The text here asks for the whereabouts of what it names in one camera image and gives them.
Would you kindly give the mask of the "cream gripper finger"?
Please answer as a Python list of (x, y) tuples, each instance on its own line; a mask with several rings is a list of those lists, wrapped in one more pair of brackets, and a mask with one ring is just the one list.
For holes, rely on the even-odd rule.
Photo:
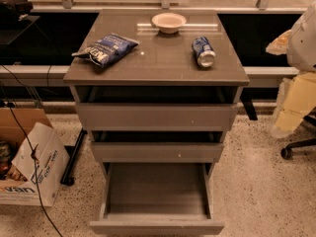
[(286, 54), (288, 39), (290, 37), (291, 30), (287, 30), (274, 39), (266, 47), (266, 52), (273, 55)]
[(283, 78), (279, 85), (270, 133), (285, 138), (294, 133), (303, 118), (316, 108), (316, 73)]

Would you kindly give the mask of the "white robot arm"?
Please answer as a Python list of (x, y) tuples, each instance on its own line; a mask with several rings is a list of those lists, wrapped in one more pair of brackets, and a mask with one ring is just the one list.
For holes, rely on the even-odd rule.
[(316, 2), (290, 30), (269, 43), (266, 52), (285, 54), (287, 63), (299, 70), (293, 79), (284, 78), (278, 88), (271, 135), (284, 138), (316, 108)]

